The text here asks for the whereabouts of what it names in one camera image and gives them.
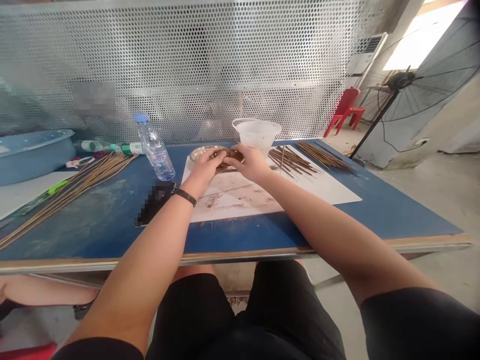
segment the air conditioner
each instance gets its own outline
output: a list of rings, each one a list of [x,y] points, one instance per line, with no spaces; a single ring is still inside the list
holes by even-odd
[[[382,46],[387,40],[387,33],[360,40],[358,49],[362,49],[351,56],[350,63],[346,69],[345,88],[348,89],[356,84],[359,88],[365,76],[370,70],[372,61],[380,53]]]

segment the hand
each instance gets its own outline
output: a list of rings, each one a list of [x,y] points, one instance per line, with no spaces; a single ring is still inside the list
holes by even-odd
[[[223,162],[232,165],[248,180],[262,186],[260,183],[273,174],[272,169],[270,169],[264,156],[257,148],[239,143],[233,146],[232,149],[241,152],[245,160],[240,162],[234,158],[226,157],[223,159]]]
[[[227,153],[222,151],[217,157],[210,159],[215,152],[215,148],[202,154],[196,161],[192,172],[180,186],[180,189],[186,191],[195,199],[198,199],[209,187],[212,178],[221,173],[226,167],[217,168],[223,161]]]

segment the measuring cup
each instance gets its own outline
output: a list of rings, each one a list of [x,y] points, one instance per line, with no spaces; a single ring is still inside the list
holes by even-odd
[[[240,142],[248,147],[257,148],[266,158],[274,143],[275,136],[282,126],[272,121],[262,121],[253,117],[239,117],[231,122],[240,135]]]

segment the fan stand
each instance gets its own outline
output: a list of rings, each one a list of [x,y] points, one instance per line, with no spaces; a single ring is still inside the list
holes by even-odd
[[[370,126],[366,134],[363,136],[361,141],[358,143],[356,146],[355,150],[351,153],[349,156],[350,159],[353,159],[357,151],[360,149],[362,144],[365,142],[365,140],[369,137],[370,133],[374,130],[375,126],[379,123],[379,121],[382,119],[382,117],[385,115],[389,107],[394,103],[395,99],[397,96],[400,94],[402,89],[406,88],[407,86],[411,85],[412,82],[416,79],[421,79],[422,76],[415,77],[415,74],[410,71],[410,66],[406,69],[404,72],[398,72],[395,75],[391,76],[388,81],[386,82],[386,85],[388,88],[393,91],[392,96],[390,99],[387,101],[385,106],[381,109],[380,113],[378,116],[375,118],[375,121],[373,124]]]

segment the person's leg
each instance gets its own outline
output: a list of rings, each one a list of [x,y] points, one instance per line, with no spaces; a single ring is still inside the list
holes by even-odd
[[[294,260],[257,264],[242,317],[241,323],[265,327],[312,359],[345,359],[339,329],[317,298],[307,272]]]
[[[82,305],[99,290],[28,275],[0,276],[0,302],[8,299],[26,306]]]
[[[193,359],[234,318],[212,265],[181,266],[158,307],[146,359]]]

